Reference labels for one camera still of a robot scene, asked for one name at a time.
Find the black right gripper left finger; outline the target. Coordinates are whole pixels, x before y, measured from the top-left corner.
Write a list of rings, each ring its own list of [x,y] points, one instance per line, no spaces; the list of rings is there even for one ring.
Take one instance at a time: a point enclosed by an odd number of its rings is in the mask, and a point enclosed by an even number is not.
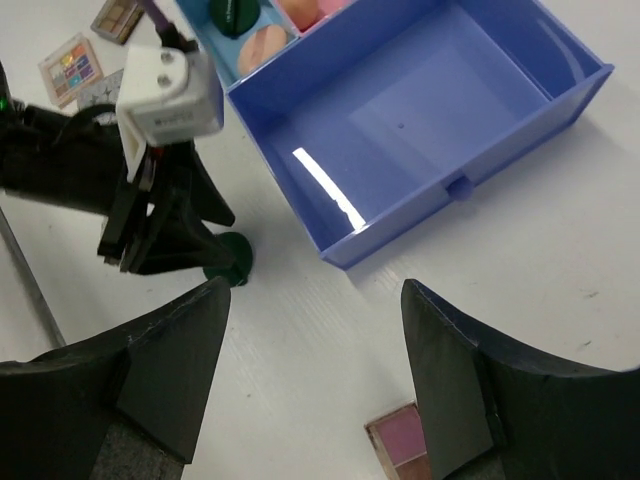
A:
[[[2,363],[2,464],[192,463],[230,303],[215,278],[91,338]]]

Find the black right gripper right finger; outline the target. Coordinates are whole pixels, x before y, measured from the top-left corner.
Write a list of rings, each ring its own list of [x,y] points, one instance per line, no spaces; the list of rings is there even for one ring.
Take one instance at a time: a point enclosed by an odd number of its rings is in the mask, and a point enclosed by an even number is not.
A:
[[[638,477],[637,370],[529,346],[414,279],[401,311],[434,478]]]

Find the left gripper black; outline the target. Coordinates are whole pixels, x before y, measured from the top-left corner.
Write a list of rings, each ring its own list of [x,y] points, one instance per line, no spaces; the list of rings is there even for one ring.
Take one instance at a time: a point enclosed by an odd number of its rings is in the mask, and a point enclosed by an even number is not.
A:
[[[125,170],[106,216],[97,253],[122,272],[155,275],[195,267],[227,268],[230,254],[192,209],[175,209],[173,164],[191,174],[198,216],[233,225],[235,215],[209,176],[193,140],[147,146],[134,176]]]

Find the green puff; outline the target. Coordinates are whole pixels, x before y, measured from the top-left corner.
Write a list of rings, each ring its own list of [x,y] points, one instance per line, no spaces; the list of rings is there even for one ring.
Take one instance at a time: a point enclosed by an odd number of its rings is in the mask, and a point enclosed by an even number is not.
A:
[[[257,0],[210,0],[208,10],[214,26],[228,38],[251,30],[261,13]]]
[[[237,232],[226,232],[217,236],[222,247],[230,254],[232,263],[227,268],[204,267],[207,280],[223,277],[231,287],[244,286],[254,264],[254,252],[249,240]]]

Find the peach round puff with ribbon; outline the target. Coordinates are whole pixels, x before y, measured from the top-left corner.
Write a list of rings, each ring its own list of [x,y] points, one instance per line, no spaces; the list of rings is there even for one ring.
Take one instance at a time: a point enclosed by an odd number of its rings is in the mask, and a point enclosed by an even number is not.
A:
[[[280,25],[268,25],[255,31],[243,44],[237,70],[245,76],[280,52],[288,42],[288,33]]]

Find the orange teardrop sponge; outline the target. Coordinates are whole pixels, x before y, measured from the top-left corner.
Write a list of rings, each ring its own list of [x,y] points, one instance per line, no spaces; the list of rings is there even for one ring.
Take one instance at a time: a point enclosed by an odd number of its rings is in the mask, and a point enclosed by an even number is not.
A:
[[[317,0],[279,0],[278,3],[300,31],[311,27],[320,13]]]

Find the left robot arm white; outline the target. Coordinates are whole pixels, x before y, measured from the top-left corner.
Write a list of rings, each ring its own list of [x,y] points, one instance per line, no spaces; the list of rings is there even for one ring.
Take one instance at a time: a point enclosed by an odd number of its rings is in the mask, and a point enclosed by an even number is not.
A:
[[[16,101],[1,82],[1,187],[41,203],[101,215],[97,253],[120,271],[155,275],[201,267],[234,286],[246,283],[252,251],[230,227],[235,216],[192,141],[146,147],[132,180],[116,126],[96,104],[68,116]]]

